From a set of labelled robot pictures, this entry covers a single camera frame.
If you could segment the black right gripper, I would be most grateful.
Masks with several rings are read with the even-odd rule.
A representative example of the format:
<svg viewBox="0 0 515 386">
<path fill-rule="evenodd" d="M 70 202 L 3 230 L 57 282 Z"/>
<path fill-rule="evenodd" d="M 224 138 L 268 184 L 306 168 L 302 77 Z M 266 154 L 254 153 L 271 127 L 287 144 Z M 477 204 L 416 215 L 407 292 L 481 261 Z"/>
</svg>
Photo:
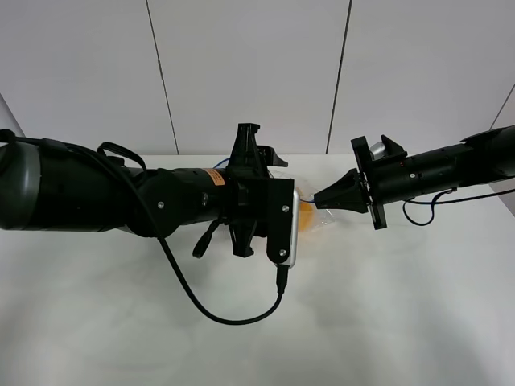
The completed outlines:
<svg viewBox="0 0 515 386">
<path fill-rule="evenodd" d="M 384 206 L 372 197 L 366 172 L 373 160 L 365 137 L 351 140 L 357 168 L 349 170 L 331 186 L 314 194 L 318 209 L 337 209 L 360 214 L 369 212 L 376 230 L 387 227 Z"/>
</svg>

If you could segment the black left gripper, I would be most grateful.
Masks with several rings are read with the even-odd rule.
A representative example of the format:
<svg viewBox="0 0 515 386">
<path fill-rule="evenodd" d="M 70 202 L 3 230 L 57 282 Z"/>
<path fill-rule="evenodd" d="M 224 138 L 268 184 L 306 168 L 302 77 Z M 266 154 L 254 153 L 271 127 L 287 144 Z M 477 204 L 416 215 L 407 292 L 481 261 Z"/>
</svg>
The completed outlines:
<svg viewBox="0 0 515 386">
<path fill-rule="evenodd" d="M 255 135 L 260 125 L 240 123 L 237 136 L 225 167 L 229 188 L 228 203 L 223 215 L 229 226 L 233 254 L 253 255 L 255 236 L 266 239 L 266 255 L 278 248 L 288 248 L 295 183 L 292 179 L 271 178 L 269 166 L 288 166 L 270 146 L 260 146 Z"/>
</svg>

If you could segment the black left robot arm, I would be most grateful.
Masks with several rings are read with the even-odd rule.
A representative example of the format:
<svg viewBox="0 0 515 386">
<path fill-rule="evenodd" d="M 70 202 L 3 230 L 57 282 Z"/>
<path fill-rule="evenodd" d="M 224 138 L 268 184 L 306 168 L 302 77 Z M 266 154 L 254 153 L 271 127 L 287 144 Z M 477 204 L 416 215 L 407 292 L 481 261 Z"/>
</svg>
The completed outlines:
<svg viewBox="0 0 515 386">
<path fill-rule="evenodd" d="M 1 226 L 7 230 L 106 232 L 168 237 L 201 222 L 229 228 L 233 253 L 267 240 L 276 264 L 294 260 L 297 197 L 290 179 L 270 177 L 282 160 L 241 123 L 223 168 L 151 169 L 136 153 L 105 142 L 96 150 L 1 132 Z"/>
</svg>

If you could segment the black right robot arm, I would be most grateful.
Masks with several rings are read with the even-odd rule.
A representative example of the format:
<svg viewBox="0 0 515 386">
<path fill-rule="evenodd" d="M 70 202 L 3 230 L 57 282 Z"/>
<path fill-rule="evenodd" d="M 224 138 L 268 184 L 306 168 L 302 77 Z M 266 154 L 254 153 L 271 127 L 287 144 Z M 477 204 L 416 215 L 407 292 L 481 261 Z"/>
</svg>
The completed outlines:
<svg viewBox="0 0 515 386">
<path fill-rule="evenodd" d="M 421 195 L 442 196 L 459 188 L 512 179 L 514 128 L 472 135 L 452 146 L 408 155 L 387 136 L 373 146 L 366 138 L 351 142 L 356 168 L 315 193 L 318 209 L 369 212 L 376 230 L 386 228 L 384 206 Z"/>
</svg>

